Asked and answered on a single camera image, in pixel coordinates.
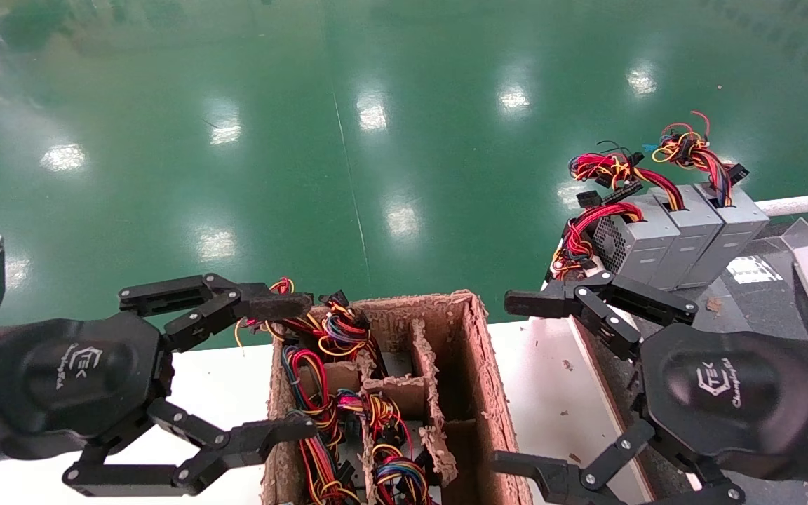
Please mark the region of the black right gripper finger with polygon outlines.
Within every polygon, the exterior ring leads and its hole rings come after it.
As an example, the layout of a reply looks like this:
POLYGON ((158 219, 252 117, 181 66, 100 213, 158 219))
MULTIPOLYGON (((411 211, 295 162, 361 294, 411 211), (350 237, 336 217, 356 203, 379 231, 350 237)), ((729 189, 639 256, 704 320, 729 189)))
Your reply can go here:
POLYGON ((619 312, 660 326, 693 324, 698 304, 679 295, 601 271, 579 281, 551 281, 542 291, 508 290, 504 310, 514 316, 574 318, 617 358, 637 361, 641 333, 619 312))
MULTIPOLYGON (((494 451, 492 470, 533 480, 543 501, 553 504, 620 504, 609 489, 609 482, 652 441, 657 428, 644 419, 636 421, 597 456, 587 468, 558 458, 532 456, 519 452, 494 451)), ((701 485, 699 491, 683 492, 658 504, 743 504, 745 493, 710 458, 692 464, 701 485)))

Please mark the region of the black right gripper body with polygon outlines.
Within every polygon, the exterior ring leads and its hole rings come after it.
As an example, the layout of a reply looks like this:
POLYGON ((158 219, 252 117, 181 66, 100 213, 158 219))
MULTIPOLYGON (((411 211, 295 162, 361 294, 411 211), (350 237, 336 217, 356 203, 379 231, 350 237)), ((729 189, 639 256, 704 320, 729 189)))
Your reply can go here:
POLYGON ((639 346, 645 418, 689 462, 788 479, 808 431, 808 344, 671 324, 639 346))

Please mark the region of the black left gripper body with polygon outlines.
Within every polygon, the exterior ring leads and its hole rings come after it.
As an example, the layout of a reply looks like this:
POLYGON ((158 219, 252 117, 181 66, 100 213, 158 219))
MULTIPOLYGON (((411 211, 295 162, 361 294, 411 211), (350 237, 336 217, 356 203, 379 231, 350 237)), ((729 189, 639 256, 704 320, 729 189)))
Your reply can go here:
POLYGON ((135 314, 0 327, 0 458, 124 450, 153 427, 148 407, 173 374, 159 330, 135 314))

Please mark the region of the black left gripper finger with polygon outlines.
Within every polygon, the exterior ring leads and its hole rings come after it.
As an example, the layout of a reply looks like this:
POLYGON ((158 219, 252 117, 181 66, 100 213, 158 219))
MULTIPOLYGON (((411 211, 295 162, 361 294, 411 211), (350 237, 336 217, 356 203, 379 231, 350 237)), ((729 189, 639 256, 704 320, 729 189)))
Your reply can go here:
POLYGON ((247 422, 223 431, 173 403, 155 400, 145 410, 137 434, 87 444, 62 480, 86 497, 196 496, 230 470, 262 466, 277 445, 316 434, 314 422, 300 415, 247 422), (105 462, 119 444, 131 443, 154 426, 195 445, 198 452, 177 466, 105 462))
POLYGON ((241 320, 279 321, 305 316, 312 294, 276 294, 265 283, 234 283, 215 273, 167 279, 119 290, 119 308, 142 318, 179 313, 164 326, 170 351, 189 351, 241 320))

